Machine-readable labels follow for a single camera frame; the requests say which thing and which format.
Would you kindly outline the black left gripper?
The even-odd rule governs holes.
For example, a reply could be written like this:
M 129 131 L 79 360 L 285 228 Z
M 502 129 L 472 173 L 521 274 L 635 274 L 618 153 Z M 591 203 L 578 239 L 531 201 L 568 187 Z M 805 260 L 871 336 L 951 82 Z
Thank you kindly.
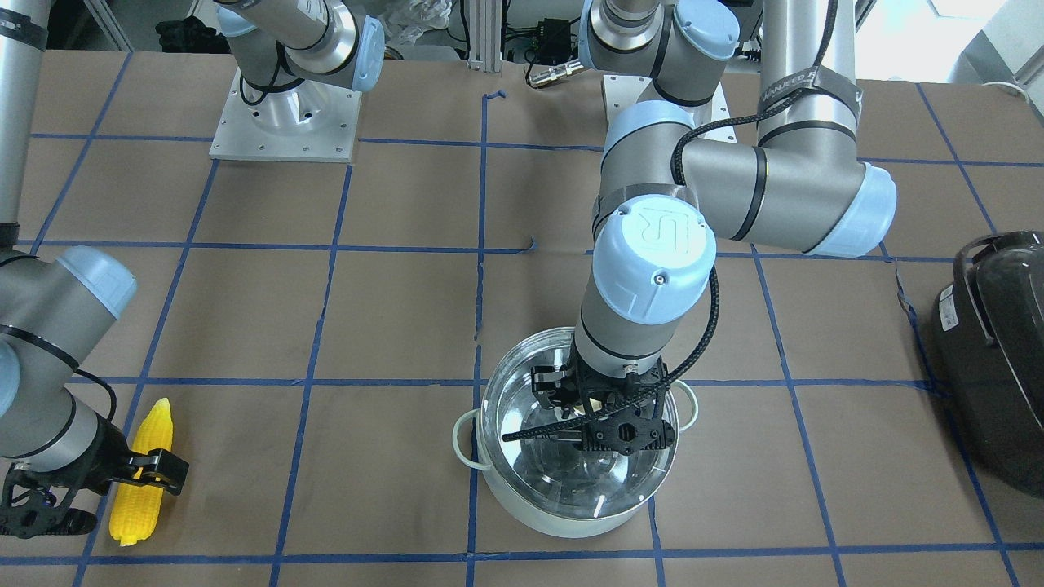
M 645 374 L 614 379 L 579 360 L 563 367 L 533 365 L 532 393 L 541 408 L 562 412 L 563 420 L 537 425 L 532 439 L 567 443 L 582 451 L 665 450 L 675 445 L 678 431 L 667 419 L 667 371 L 658 360 Z

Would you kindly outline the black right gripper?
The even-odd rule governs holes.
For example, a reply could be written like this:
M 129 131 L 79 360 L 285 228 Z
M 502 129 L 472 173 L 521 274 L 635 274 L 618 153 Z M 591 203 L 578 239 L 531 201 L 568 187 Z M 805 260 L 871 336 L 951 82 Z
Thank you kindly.
M 19 539 L 74 537 L 97 527 L 97 517 L 72 506 L 76 493 L 89 489 L 102 497 L 112 483 L 156 487 L 179 497 L 190 465 L 164 448 L 149 453 L 130 450 L 126 437 L 103 417 L 80 457 L 53 471 L 11 465 L 2 486 L 1 535 Z

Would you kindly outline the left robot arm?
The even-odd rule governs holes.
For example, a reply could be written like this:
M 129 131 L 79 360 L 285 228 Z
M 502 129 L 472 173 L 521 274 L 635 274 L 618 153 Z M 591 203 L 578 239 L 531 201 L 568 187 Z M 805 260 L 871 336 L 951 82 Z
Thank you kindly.
M 582 66 L 647 77 L 650 89 L 608 126 L 569 360 L 532 368 L 533 397 L 560 419 L 503 442 L 623 456 L 671 446 L 667 391 L 719 322 L 719 238 L 839 258 L 879 245 L 897 187 L 857 159 L 855 36 L 852 1 L 765 2 L 757 111 L 711 121 L 742 40 L 727 4 L 585 4 Z

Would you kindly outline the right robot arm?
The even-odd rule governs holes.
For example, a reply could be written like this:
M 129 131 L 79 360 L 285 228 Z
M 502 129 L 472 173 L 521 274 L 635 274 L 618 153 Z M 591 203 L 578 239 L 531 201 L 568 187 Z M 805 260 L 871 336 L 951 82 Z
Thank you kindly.
M 370 90 L 380 77 L 387 36 L 361 5 L 343 1 L 220 1 L 231 46 L 254 57 L 250 34 L 271 38 L 272 73 L 250 79 L 261 96 L 299 83 Z M 99 249 L 74 246 L 52 263 L 15 248 L 48 1 L 2 4 L 2 534 L 20 539 L 92 532 L 94 514 L 75 509 L 82 489 L 113 483 L 179 495 L 189 465 L 168 448 L 130 449 L 111 415 L 66 388 L 126 311 L 138 283 Z

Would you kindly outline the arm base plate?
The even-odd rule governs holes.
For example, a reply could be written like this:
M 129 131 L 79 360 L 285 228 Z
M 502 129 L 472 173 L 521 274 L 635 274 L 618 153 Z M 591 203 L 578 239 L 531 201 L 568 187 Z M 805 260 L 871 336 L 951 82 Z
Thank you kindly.
M 258 105 L 241 97 L 259 93 L 232 78 L 219 125 L 209 149 L 213 159 L 241 162 L 332 162 L 349 164 L 363 93 L 305 81 L 268 94 Z
M 652 79 L 648 77 L 626 77 L 626 75 L 604 75 L 603 97 L 608 133 L 603 152 L 620 142 L 631 131 L 642 130 L 650 124 L 675 123 L 689 130 L 730 118 L 723 93 L 723 85 L 716 86 L 709 103 L 684 107 L 663 99 L 649 98 Z

